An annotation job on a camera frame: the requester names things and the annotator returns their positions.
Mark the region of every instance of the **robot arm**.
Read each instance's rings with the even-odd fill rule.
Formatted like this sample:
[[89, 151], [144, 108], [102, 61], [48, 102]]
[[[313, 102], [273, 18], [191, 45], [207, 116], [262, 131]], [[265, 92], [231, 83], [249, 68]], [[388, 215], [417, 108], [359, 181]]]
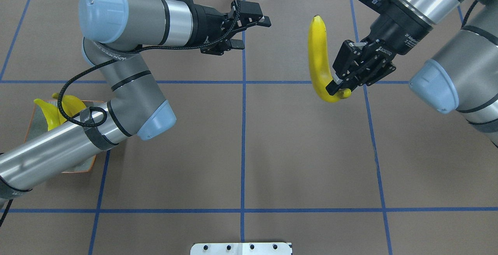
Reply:
[[[192, 0], [80, 0], [79, 16], [83, 56], [92, 66], [101, 64], [114, 98], [100, 106], [104, 112], [85, 109], [74, 118], [93, 127], [65, 122], [0, 155], [0, 207], [130, 136], [149, 140], [175, 124], [173, 110], [140, 56], [148, 49], [142, 44], [222, 55], [244, 49], [241, 40], [231, 39], [237, 32], [271, 26], [259, 4], [238, 1], [222, 14]], [[104, 116], [103, 124], [95, 124]]]
[[[346, 40], [333, 63], [330, 95], [370, 86], [396, 70], [395, 55], [405, 55], [464, 0], [359, 0], [380, 16], [370, 34]], [[410, 80], [410, 88], [441, 113], [459, 111], [478, 131], [498, 144], [498, 0], [465, 25]]]

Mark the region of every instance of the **blue tape line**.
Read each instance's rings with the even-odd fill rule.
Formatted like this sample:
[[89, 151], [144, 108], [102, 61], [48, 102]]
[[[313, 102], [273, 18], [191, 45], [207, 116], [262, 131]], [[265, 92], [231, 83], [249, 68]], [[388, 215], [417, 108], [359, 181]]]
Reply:
[[[66, 80], [0, 80], [5, 84], [64, 84]], [[76, 84], [105, 84], [105, 80], [76, 80]]]
[[95, 209], [16, 208], [9, 213], [95, 213]]
[[25, 9], [23, 10], [23, 14], [18, 23], [18, 27], [16, 28], [16, 32], [14, 33], [14, 37], [12, 38], [11, 46], [9, 47], [9, 51], [7, 52], [7, 57], [5, 57], [4, 66], [2, 67], [2, 71], [0, 72], [0, 80], [4, 77], [5, 70], [7, 69], [7, 63], [9, 62], [9, 58], [11, 57], [12, 50], [14, 49], [14, 44], [18, 38], [19, 30], [21, 30], [21, 25], [23, 24], [23, 20], [25, 19], [26, 12], [28, 11], [28, 6], [30, 5], [31, 0], [27, 0]]
[[96, 236], [96, 228], [98, 226], [98, 217], [100, 215], [100, 207], [102, 205], [103, 187], [105, 185], [105, 177], [107, 176], [107, 166], [109, 164], [109, 156], [110, 156], [110, 150], [108, 150], [107, 153], [105, 154], [105, 163], [103, 165], [102, 180], [100, 182], [100, 190], [98, 191], [98, 200], [96, 202], [96, 212], [95, 212], [95, 218], [94, 218], [94, 225], [92, 228], [92, 237], [90, 238], [90, 245], [88, 248], [88, 255], [92, 255], [92, 253], [93, 253], [93, 246], [95, 243], [95, 236]]
[[386, 212], [449, 212], [449, 211], [498, 211], [498, 207], [400, 207], [386, 208]]
[[246, 213], [352, 213], [382, 212], [381, 208], [254, 208], [245, 209]]
[[274, 80], [274, 81], [246, 81], [247, 84], [311, 84], [311, 81], [286, 81], [286, 80]]
[[[158, 84], [311, 84], [307, 80], [157, 80]], [[0, 80], [5, 84], [64, 84], [66, 80]], [[105, 80], [77, 80], [76, 84], [106, 84]], [[380, 80], [376, 84], [408, 84], [404, 80]]]
[[211, 80], [158, 80], [158, 84], [242, 84], [242, 81]]
[[458, 9], [458, 14], [460, 15], [460, 22], [463, 23], [464, 22], [464, 16], [462, 14], [462, 7], [460, 7], [460, 5], [457, 7]]
[[[354, 26], [354, 37], [356, 38], [356, 42], [359, 42], [358, 27], [356, 26], [356, 15], [354, 14], [353, 0], [349, 0], [349, 2], [351, 4], [351, 15], [352, 15], [352, 23]], [[372, 124], [372, 114], [370, 113], [370, 103], [368, 102], [368, 94], [366, 91], [366, 86], [363, 86], [363, 94], [365, 96], [366, 113], [368, 115], [368, 125], [370, 126], [370, 138], [372, 139], [372, 146], [374, 148], [373, 153], [375, 156], [375, 164], [377, 166], [377, 183], [379, 185], [379, 193], [381, 195], [382, 216], [384, 218], [384, 229], [386, 231], [386, 241], [388, 244], [388, 253], [389, 253], [389, 255], [393, 255], [393, 246], [391, 244], [391, 233], [389, 232], [388, 214], [386, 212], [386, 202], [384, 200], [384, 189], [382, 187], [381, 167], [379, 166], [379, 156], [377, 155], [377, 145], [375, 143], [374, 126]]]
[[151, 214], [190, 214], [190, 213], [240, 213], [238, 208], [199, 208], [199, 209], [100, 209], [100, 213], [151, 213]]
[[377, 166], [377, 183], [379, 184], [379, 193], [381, 195], [382, 217], [384, 218], [384, 229], [386, 230], [388, 252], [389, 255], [393, 255], [393, 246], [391, 244], [391, 232], [389, 231], [388, 214], [386, 212], [386, 201], [384, 199], [384, 188], [382, 186], [381, 167], [379, 165], [379, 156], [377, 154], [377, 144], [375, 143], [374, 126], [372, 123], [372, 114], [370, 112], [370, 102], [368, 101], [368, 92], [366, 90], [366, 86], [363, 86], [363, 95], [365, 96], [366, 113], [368, 116], [368, 125], [370, 127], [370, 138], [372, 140], [372, 146], [374, 148], [373, 153], [375, 156], [375, 165]]
[[[207, 209], [100, 209], [98, 212], [108, 214], [194, 214], [194, 213], [240, 213], [238, 208]], [[498, 207], [394, 207], [394, 208], [246, 208], [244, 213], [399, 213], [399, 212], [473, 212], [498, 211]], [[96, 213], [97, 209], [38, 209], [16, 208], [9, 213]]]
[[[242, 32], [242, 42], [245, 44], [245, 31]], [[245, 70], [245, 49], [242, 50], [242, 143], [240, 158], [240, 242], [245, 241], [245, 96], [247, 88]]]
[[359, 37], [358, 37], [358, 27], [356, 26], [356, 14], [354, 14], [354, 5], [353, 1], [349, 0], [349, 3], [351, 5], [351, 16], [352, 16], [352, 26], [354, 28], [354, 37], [356, 39], [356, 42], [359, 42]]

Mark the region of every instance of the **black cable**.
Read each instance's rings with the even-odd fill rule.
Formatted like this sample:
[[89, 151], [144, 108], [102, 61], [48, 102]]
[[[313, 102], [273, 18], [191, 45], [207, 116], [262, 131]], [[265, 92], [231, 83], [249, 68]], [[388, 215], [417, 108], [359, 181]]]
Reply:
[[91, 127], [91, 128], [94, 128], [94, 127], [97, 127], [97, 126], [100, 126], [101, 124], [103, 124], [106, 120], [107, 120], [107, 112], [105, 112], [105, 110], [103, 108], [100, 108], [100, 107], [90, 107], [89, 110], [90, 111], [98, 111], [98, 112], [102, 112], [103, 114], [103, 118], [102, 120], [100, 120], [99, 122], [97, 123], [94, 123], [94, 124], [89, 124], [89, 123], [84, 123], [84, 122], [80, 122], [78, 120], [74, 120], [73, 118], [71, 118], [69, 115], [67, 115], [67, 113], [64, 111], [64, 108], [62, 108], [62, 97], [64, 97], [64, 93], [66, 92], [67, 88], [69, 87], [69, 85], [71, 85], [74, 81], [78, 80], [79, 78], [89, 74], [90, 72], [92, 71], [95, 71], [101, 67], [105, 67], [106, 65], [110, 65], [112, 63], [115, 63], [117, 62], [117, 60], [115, 59], [112, 59], [110, 61], [107, 61], [107, 62], [103, 62], [101, 64], [98, 64], [92, 68], [89, 68], [87, 70], [85, 70], [84, 72], [78, 74], [77, 76], [71, 78], [68, 82], [66, 82], [64, 84], [64, 86], [62, 86], [62, 89], [61, 91], [59, 92], [59, 97], [57, 98], [57, 108], [59, 108], [59, 112], [61, 113], [62, 117], [64, 117], [67, 121], [73, 123], [73, 124], [77, 124], [79, 126], [82, 126], [82, 127]]
[[[202, 44], [202, 45], [197, 45], [197, 46], [184, 46], [184, 47], [146, 46], [146, 47], [142, 47], [142, 48], [137, 48], [137, 49], [132, 50], [132, 51], [120, 51], [120, 50], [114, 50], [114, 51], [121, 52], [121, 53], [140, 53], [142, 51], [152, 50], [152, 49], [162, 49], [162, 50], [191, 50], [191, 49], [205, 48], [205, 47], [208, 47], [208, 46], [212, 46], [214, 44], [218, 44], [219, 42], [221, 42], [224, 39], [226, 39], [226, 37], [228, 37], [228, 35], [231, 33], [231, 31], [235, 28], [235, 25], [237, 25], [237, 21], [240, 18], [240, 0], [236, 0], [236, 4], [237, 4], [237, 10], [236, 10], [237, 14], [235, 14], [235, 18], [233, 19], [233, 23], [230, 25], [230, 27], [228, 28], [228, 30], [226, 31], [225, 34], [223, 34], [221, 37], [219, 37], [219, 39], [216, 39], [215, 41], [209, 42], [208, 44]], [[105, 112], [105, 110], [103, 108], [100, 108], [100, 107], [89, 107], [89, 110], [91, 112], [92, 111], [102, 112], [103, 118], [99, 122], [94, 123], [94, 124], [89, 124], [89, 123], [80, 122], [78, 120], [74, 120], [69, 115], [67, 115], [67, 113], [64, 111], [64, 108], [62, 108], [62, 97], [64, 96], [64, 93], [66, 92], [66, 90], [69, 87], [69, 85], [71, 85], [73, 82], [75, 82], [79, 78], [81, 78], [81, 77], [89, 74], [92, 71], [95, 71], [95, 70], [97, 70], [99, 68], [105, 67], [105, 66], [110, 65], [110, 64], [115, 63], [115, 62], [117, 62], [117, 60], [112, 59], [112, 60], [109, 60], [107, 62], [103, 62], [101, 64], [98, 64], [98, 65], [96, 65], [94, 67], [91, 67], [91, 68], [85, 70], [84, 72], [78, 74], [77, 76], [74, 76], [73, 78], [71, 78], [69, 81], [67, 81], [64, 84], [64, 86], [62, 87], [61, 91], [59, 92], [59, 97], [57, 98], [57, 108], [59, 109], [59, 112], [61, 113], [62, 117], [64, 117], [67, 121], [69, 121], [69, 122], [71, 122], [73, 124], [77, 124], [77, 125], [85, 127], [85, 128], [86, 127], [87, 128], [88, 127], [89, 128], [90, 127], [94, 128], [94, 127], [100, 126], [101, 124], [103, 124], [107, 120], [107, 113]]]
[[468, 17], [470, 16], [470, 13], [472, 12], [473, 8], [477, 5], [477, 2], [478, 2], [477, 0], [472, 2], [472, 5], [470, 5], [470, 7], [468, 8], [467, 13], [465, 14], [465, 18], [462, 21], [462, 28], [466, 25]]
[[7, 217], [7, 213], [9, 213], [9, 209], [11, 208], [12, 201], [13, 201], [13, 199], [9, 200], [9, 202], [7, 202], [7, 206], [5, 207], [4, 213], [2, 214], [2, 218], [0, 218], [0, 228], [2, 227], [2, 224], [5, 221], [5, 217]]

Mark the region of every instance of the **banana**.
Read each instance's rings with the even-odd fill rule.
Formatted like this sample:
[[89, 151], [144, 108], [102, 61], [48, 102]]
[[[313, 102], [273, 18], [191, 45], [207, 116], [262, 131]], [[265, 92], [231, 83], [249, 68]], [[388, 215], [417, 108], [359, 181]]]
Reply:
[[[52, 98], [59, 98], [59, 93], [52, 94]], [[78, 99], [78, 97], [70, 94], [65, 94], [62, 97], [62, 108], [67, 113], [67, 115], [73, 117], [81, 110], [87, 108], [87, 106], [83, 101], [81, 101], [81, 99]]]
[[45, 115], [45, 120], [47, 121], [48, 131], [60, 126], [61, 122], [59, 119], [59, 110], [55, 105], [52, 105], [42, 99], [35, 99], [33, 101], [37, 106], [41, 108], [43, 115]]
[[333, 81], [327, 52], [327, 29], [322, 18], [313, 17], [308, 32], [308, 62], [311, 83], [318, 96], [329, 103], [346, 99], [351, 95], [350, 89], [341, 89], [331, 96], [325, 87]]

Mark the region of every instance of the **wire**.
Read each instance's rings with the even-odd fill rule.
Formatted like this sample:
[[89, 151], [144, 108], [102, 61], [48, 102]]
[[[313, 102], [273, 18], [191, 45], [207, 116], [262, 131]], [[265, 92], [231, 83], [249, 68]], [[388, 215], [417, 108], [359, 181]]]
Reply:
[[64, 86], [62, 86], [62, 89], [61, 91], [59, 92], [59, 97], [57, 98], [57, 108], [59, 109], [59, 112], [61, 113], [62, 117], [64, 117], [67, 121], [73, 123], [73, 124], [77, 124], [79, 126], [82, 126], [82, 127], [91, 127], [91, 128], [94, 128], [94, 127], [97, 127], [97, 126], [100, 126], [101, 124], [103, 124], [106, 120], [107, 120], [107, 113], [105, 112], [105, 110], [103, 108], [100, 108], [100, 107], [90, 107], [89, 110], [90, 111], [98, 111], [98, 112], [102, 112], [103, 114], [103, 118], [102, 120], [100, 120], [99, 122], [97, 123], [94, 123], [94, 124], [90, 124], [90, 123], [84, 123], [84, 122], [80, 122], [78, 120], [74, 120], [73, 118], [71, 118], [69, 115], [67, 115], [67, 113], [64, 111], [64, 108], [62, 108], [62, 97], [64, 97], [64, 93], [66, 92], [67, 88], [69, 87], [69, 85], [71, 85], [74, 81], [78, 80], [79, 78], [89, 74], [90, 72], [92, 71], [95, 71], [101, 67], [105, 67], [106, 65], [110, 65], [112, 63], [115, 63], [117, 62], [117, 60], [115, 59], [112, 59], [110, 61], [107, 61], [107, 62], [103, 62], [101, 64], [98, 64], [92, 68], [89, 68], [87, 70], [85, 70], [84, 72], [78, 74], [77, 76], [74, 76], [73, 78], [71, 78], [68, 82], [66, 82], [64, 84]]
[[470, 5], [470, 7], [468, 8], [467, 13], [465, 14], [465, 18], [462, 21], [462, 28], [466, 25], [468, 17], [470, 16], [470, 13], [474, 9], [474, 7], [477, 5], [477, 2], [478, 2], [477, 0], [475, 0], [474, 2], [472, 2], [472, 5]]
[[9, 213], [9, 209], [11, 208], [13, 200], [14, 199], [9, 200], [9, 202], [7, 202], [7, 206], [5, 207], [4, 213], [2, 214], [2, 218], [0, 218], [0, 228], [2, 227], [2, 224], [5, 221], [5, 217], [7, 217], [7, 213]]
[[[132, 51], [119, 51], [119, 50], [114, 50], [114, 51], [117, 51], [117, 52], [121, 52], [121, 53], [140, 53], [142, 51], [146, 51], [146, 50], [152, 50], [152, 49], [162, 49], [162, 50], [191, 50], [191, 49], [200, 49], [200, 48], [205, 48], [205, 47], [208, 47], [208, 46], [212, 46], [214, 44], [218, 44], [219, 42], [223, 41], [224, 39], [226, 39], [226, 37], [228, 37], [228, 35], [233, 31], [233, 29], [235, 28], [235, 25], [237, 25], [237, 21], [238, 19], [240, 18], [240, 0], [236, 0], [236, 4], [237, 4], [237, 14], [235, 14], [235, 17], [233, 18], [233, 23], [230, 25], [230, 27], [228, 28], [228, 30], [226, 31], [225, 34], [223, 34], [221, 37], [219, 37], [219, 39], [216, 39], [215, 41], [212, 41], [212, 42], [209, 42], [208, 44], [201, 44], [201, 45], [197, 45], [197, 46], [184, 46], [184, 47], [168, 47], [168, 46], [146, 46], [146, 47], [142, 47], [142, 48], [137, 48], [135, 50], [132, 50]], [[115, 63], [117, 62], [117, 60], [115, 59], [112, 59], [112, 60], [109, 60], [107, 62], [103, 62], [101, 64], [98, 64], [94, 67], [91, 67], [87, 70], [85, 70], [84, 72], [78, 74], [77, 76], [74, 76], [73, 78], [71, 78], [69, 81], [67, 81], [64, 86], [62, 87], [61, 91], [59, 92], [59, 97], [57, 98], [57, 108], [59, 109], [59, 112], [61, 113], [62, 117], [64, 117], [67, 121], [73, 123], [73, 124], [77, 124], [79, 126], [82, 126], [82, 127], [91, 127], [91, 128], [94, 128], [94, 127], [97, 127], [97, 126], [100, 126], [101, 124], [103, 124], [106, 120], [107, 120], [107, 113], [105, 112], [105, 110], [103, 108], [100, 108], [100, 107], [89, 107], [89, 110], [92, 112], [92, 111], [98, 111], [98, 112], [101, 112], [103, 114], [103, 118], [102, 120], [100, 120], [99, 122], [97, 123], [94, 123], [94, 124], [89, 124], [89, 123], [85, 123], [85, 122], [80, 122], [78, 120], [75, 120], [73, 118], [71, 118], [69, 115], [67, 115], [67, 113], [64, 111], [64, 108], [62, 108], [62, 97], [64, 96], [64, 93], [66, 92], [67, 88], [69, 87], [69, 85], [71, 85], [73, 82], [75, 82], [76, 80], [78, 80], [79, 78], [99, 69], [99, 68], [102, 68], [102, 67], [105, 67], [107, 65], [110, 65], [112, 63]]]

